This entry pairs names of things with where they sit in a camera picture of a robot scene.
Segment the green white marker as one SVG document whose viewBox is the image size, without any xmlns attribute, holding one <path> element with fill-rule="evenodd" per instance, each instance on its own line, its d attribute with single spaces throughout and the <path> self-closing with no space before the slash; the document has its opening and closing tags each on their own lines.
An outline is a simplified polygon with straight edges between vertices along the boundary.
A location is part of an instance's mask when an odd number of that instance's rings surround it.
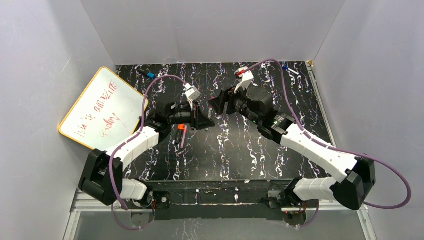
<svg viewBox="0 0 424 240">
<path fill-rule="evenodd" d="M 209 107 L 208 107 L 208 118 L 209 119 L 212 118 L 213 110 L 214 110 L 213 106 L 212 105 L 209 105 Z"/>
</svg>

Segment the pink marker pen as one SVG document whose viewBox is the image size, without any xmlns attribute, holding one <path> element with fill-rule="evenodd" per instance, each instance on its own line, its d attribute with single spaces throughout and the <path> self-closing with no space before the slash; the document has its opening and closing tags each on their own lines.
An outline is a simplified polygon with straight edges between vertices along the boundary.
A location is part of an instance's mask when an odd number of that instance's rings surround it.
<svg viewBox="0 0 424 240">
<path fill-rule="evenodd" d="M 187 130 L 188 130 L 188 126 L 187 126 L 187 125 L 185 125 L 185 126 L 184 126 L 184 129 L 183 129 L 183 134 L 182 134 L 182 137 L 181 137 L 181 142 L 180 142 L 180 145 L 179 145 L 179 147 L 180 147 L 181 149 L 184 147 L 184 144 L 185 144 L 185 139 L 186 139 L 186 135 L 187 135 Z"/>
</svg>

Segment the orange black marker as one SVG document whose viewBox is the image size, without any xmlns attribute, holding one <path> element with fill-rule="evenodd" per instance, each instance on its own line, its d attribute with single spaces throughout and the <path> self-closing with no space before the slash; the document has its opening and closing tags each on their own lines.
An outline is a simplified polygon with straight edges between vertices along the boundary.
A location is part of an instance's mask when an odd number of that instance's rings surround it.
<svg viewBox="0 0 424 240">
<path fill-rule="evenodd" d="M 182 140 L 182 136 L 183 136 L 184 130 L 183 129 L 177 129 L 176 133 L 175 133 L 175 138 L 173 141 L 174 145 L 179 145 L 181 140 Z"/>
</svg>

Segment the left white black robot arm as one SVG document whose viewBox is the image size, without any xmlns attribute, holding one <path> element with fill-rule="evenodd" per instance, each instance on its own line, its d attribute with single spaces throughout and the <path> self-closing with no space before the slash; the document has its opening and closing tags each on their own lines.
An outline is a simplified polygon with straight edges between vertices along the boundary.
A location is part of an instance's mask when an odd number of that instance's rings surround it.
<svg viewBox="0 0 424 240">
<path fill-rule="evenodd" d="M 197 102 L 159 103 L 130 137 L 106 150 L 94 149 L 89 153 L 78 189 L 106 206 L 119 200 L 152 202 L 151 188 L 140 180 L 125 179 L 123 171 L 165 140 L 174 125 L 180 124 L 197 131 L 216 125 L 202 113 Z"/>
</svg>

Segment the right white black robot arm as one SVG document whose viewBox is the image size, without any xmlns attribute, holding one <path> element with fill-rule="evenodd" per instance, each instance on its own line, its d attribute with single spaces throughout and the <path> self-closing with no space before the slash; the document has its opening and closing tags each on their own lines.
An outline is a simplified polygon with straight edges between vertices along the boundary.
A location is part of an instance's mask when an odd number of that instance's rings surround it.
<svg viewBox="0 0 424 240">
<path fill-rule="evenodd" d="M 296 177 L 281 193 L 293 205 L 309 200 L 337 201 L 358 210 L 376 183 L 375 164 L 367 158 L 331 150 L 331 145 L 301 130 L 296 120 L 275 110 L 272 95 L 263 87 L 222 90 L 209 100 L 217 115 L 238 113 L 253 122 L 268 140 L 289 148 L 326 170 L 325 178 Z"/>
</svg>

